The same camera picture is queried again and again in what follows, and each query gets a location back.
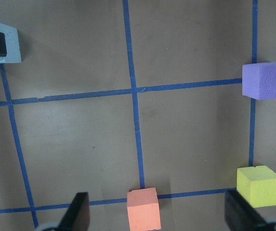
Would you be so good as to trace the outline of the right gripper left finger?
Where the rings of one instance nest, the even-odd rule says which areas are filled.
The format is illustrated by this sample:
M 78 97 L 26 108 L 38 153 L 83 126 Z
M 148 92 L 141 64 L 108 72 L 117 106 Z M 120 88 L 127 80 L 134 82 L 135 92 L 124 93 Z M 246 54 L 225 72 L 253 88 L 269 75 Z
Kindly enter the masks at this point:
M 88 192 L 78 192 L 58 225 L 59 231 L 87 231 L 90 225 Z

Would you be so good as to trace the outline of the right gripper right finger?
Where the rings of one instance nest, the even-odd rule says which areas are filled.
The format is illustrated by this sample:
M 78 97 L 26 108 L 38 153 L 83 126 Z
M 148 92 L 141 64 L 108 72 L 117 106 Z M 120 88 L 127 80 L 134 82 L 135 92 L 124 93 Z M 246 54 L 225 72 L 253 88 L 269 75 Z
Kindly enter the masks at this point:
M 230 231 L 267 231 L 264 218 L 234 190 L 225 193 L 225 222 Z

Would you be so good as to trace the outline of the orange block near arm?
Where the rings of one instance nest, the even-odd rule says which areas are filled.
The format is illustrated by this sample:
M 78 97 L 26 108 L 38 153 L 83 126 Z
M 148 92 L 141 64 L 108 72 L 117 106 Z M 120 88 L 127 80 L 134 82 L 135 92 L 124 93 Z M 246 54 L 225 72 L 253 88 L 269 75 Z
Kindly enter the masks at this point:
M 161 229 L 159 202 L 155 188 L 128 192 L 126 205 L 130 231 Z

